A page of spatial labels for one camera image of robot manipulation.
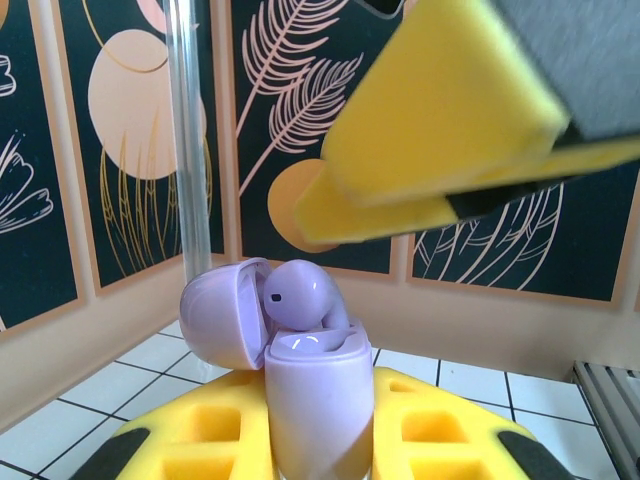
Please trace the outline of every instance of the floral line drawing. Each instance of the floral line drawing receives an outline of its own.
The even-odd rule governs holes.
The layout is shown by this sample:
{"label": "floral line drawing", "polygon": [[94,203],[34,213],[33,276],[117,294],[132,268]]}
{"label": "floral line drawing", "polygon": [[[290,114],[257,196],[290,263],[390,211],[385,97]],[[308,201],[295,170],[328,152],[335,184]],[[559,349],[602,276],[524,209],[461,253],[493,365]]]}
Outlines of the floral line drawing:
{"label": "floral line drawing", "polygon": [[14,138],[0,153],[0,235],[42,220],[53,211],[49,189],[26,194],[34,169],[18,153],[20,141]]}
{"label": "floral line drawing", "polygon": [[13,95],[17,88],[16,79],[11,75],[11,59],[0,55],[0,98]]}
{"label": "floral line drawing", "polygon": [[303,81],[315,60],[309,52],[328,37],[303,43],[300,38],[317,34],[336,23],[335,15],[348,0],[267,0],[242,33],[242,59],[253,85],[236,126],[240,136],[256,95],[280,95]]}
{"label": "floral line drawing", "polygon": [[549,254],[563,195],[564,185],[556,185],[506,205],[499,217],[422,232],[413,251],[421,272],[414,267],[414,276],[523,290]]}
{"label": "floral line drawing", "polygon": [[319,141],[346,102],[345,89],[362,62],[363,54],[349,61],[316,62],[292,89],[280,94],[269,113],[271,143],[242,182],[240,196],[265,162],[278,149],[285,153],[304,153]]}

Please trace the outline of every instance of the beige wall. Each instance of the beige wall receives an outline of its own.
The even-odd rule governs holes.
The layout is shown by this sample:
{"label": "beige wall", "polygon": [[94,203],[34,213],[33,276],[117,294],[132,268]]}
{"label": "beige wall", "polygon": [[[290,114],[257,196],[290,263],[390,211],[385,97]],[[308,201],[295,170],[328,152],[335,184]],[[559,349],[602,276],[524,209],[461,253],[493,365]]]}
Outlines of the beige wall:
{"label": "beige wall", "polygon": [[[49,0],[35,1],[47,28],[47,40],[55,42]],[[228,14],[224,2],[214,3],[224,18]],[[225,51],[226,32],[219,29],[216,35],[217,49]],[[182,265],[173,262],[124,289],[100,298],[93,294],[90,247],[54,43],[47,47],[47,55],[61,126],[61,173],[67,185],[67,209],[73,220],[86,305],[57,319],[34,321],[2,341],[0,430],[176,318],[184,283]],[[228,66],[229,60],[220,55],[217,64]],[[231,89],[228,77],[219,73],[217,88],[222,93],[218,98],[223,99],[219,110],[224,119],[218,127],[219,136],[233,138],[229,121],[232,96],[224,95]],[[223,162],[232,161],[233,150],[232,144],[221,142]],[[230,172],[226,169],[224,177],[228,184],[234,181]],[[231,257],[237,259],[237,201],[230,197],[232,189],[226,190],[227,244]],[[408,239],[401,242],[399,250],[407,252]],[[555,378],[565,376],[576,359],[640,369],[640,318],[633,312],[640,285],[640,242],[634,247],[619,311],[518,299],[489,291],[408,285],[403,282],[406,271],[399,272],[395,285],[352,278],[338,281],[349,307],[363,319],[372,342],[379,347]]]}

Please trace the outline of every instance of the earbud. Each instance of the earbud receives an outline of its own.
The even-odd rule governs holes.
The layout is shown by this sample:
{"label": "earbud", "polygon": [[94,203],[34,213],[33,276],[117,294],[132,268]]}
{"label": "earbud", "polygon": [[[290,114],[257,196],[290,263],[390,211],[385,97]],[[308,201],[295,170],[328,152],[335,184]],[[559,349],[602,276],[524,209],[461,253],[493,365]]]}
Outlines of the earbud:
{"label": "earbud", "polygon": [[292,260],[280,265],[265,281],[263,301],[269,317],[292,330],[349,328],[338,286],[315,263]]}

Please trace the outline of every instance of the white tile floor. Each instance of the white tile floor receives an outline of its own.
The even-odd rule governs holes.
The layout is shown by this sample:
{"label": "white tile floor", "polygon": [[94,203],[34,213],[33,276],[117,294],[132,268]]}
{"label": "white tile floor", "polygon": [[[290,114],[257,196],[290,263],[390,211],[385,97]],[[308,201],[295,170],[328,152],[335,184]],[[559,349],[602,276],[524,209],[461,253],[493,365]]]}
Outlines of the white tile floor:
{"label": "white tile floor", "polygon": [[[577,478],[619,478],[575,385],[388,350],[376,365],[516,420]],[[0,435],[0,480],[67,480],[124,422],[227,371],[189,353],[176,322]]]}

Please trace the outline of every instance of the earbud case lid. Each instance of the earbud case lid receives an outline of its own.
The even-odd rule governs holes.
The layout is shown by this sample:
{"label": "earbud case lid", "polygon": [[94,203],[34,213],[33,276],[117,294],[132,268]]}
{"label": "earbud case lid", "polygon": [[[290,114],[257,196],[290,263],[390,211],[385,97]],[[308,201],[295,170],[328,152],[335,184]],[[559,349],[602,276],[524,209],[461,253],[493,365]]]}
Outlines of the earbud case lid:
{"label": "earbud case lid", "polygon": [[180,327],[193,353],[203,361],[235,370],[259,370],[274,322],[262,303],[272,269],[251,258],[194,278],[180,300]]}

